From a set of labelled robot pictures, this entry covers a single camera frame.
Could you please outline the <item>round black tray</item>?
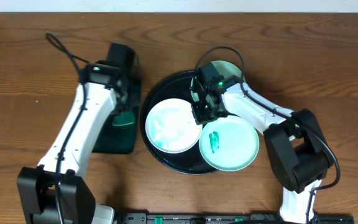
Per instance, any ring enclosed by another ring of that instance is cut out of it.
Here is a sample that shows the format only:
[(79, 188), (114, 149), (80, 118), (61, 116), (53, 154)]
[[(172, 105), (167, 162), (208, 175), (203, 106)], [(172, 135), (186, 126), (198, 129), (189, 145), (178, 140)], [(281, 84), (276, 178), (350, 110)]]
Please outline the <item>round black tray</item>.
[(161, 80), (151, 89), (145, 97), (140, 111), (140, 131), (147, 149), (161, 164), (183, 174), (203, 175), (216, 172), (217, 169), (203, 159), (198, 144), (195, 144), (185, 152), (169, 154), (153, 146), (145, 130), (147, 115), (157, 103), (170, 98), (186, 101), (192, 100), (190, 94), (192, 75), (193, 71), (191, 70), (176, 72)]

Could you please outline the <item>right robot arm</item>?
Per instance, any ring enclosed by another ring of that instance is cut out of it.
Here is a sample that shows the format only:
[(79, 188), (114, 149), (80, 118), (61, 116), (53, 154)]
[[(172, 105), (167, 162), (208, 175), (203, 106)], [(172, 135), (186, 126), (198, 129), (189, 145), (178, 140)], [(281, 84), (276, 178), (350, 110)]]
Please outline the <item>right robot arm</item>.
[(199, 147), (204, 160), (219, 170), (241, 170), (256, 158), (262, 134), (272, 171), (283, 186), (281, 219), (310, 223), (315, 193), (324, 189), (328, 169), (339, 165), (316, 116), (308, 109), (278, 106), (237, 81), (192, 84), (190, 93), (195, 122), (203, 126)]

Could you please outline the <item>mint green plate with stain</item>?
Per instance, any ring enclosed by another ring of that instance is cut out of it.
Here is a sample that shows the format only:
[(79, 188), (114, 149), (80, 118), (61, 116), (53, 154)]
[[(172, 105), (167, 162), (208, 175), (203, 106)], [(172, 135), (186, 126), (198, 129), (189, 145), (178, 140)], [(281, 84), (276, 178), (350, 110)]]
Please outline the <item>mint green plate with stain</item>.
[(203, 159), (215, 169), (226, 172), (250, 165), (259, 152), (259, 144), (255, 128), (238, 116), (208, 123), (199, 139)]

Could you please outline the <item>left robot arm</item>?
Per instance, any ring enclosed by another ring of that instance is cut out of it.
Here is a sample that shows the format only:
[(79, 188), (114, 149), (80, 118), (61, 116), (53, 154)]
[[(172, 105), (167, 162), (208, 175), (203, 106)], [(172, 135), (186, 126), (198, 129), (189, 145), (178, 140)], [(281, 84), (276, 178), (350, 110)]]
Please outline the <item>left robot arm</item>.
[(95, 75), (76, 88), (70, 112), (37, 167), (23, 167), (17, 188), (26, 223), (113, 223), (85, 182), (92, 152), (134, 148), (139, 78)]

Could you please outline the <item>white plate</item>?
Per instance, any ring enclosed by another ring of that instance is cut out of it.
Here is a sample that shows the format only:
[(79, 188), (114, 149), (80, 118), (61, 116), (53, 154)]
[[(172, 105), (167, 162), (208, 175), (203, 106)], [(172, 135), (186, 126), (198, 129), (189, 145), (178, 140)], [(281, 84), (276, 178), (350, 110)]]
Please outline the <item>white plate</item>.
[(168, 154), (191, 149), (199, 140), (203, 126), (196, 124), (191, 103), (170, 98), (148, 112), (145, 133), (153, 147)]

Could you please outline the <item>green yellow sponge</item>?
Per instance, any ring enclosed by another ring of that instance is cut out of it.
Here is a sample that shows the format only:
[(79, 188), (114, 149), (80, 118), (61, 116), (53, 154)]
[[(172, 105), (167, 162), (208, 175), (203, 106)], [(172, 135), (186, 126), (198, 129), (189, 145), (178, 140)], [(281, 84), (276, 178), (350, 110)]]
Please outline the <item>green yellow sponge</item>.
[(113, 126), (128, 126), (135, 123), (135, 116), (131, 111), (123, 111), (113, 115)]

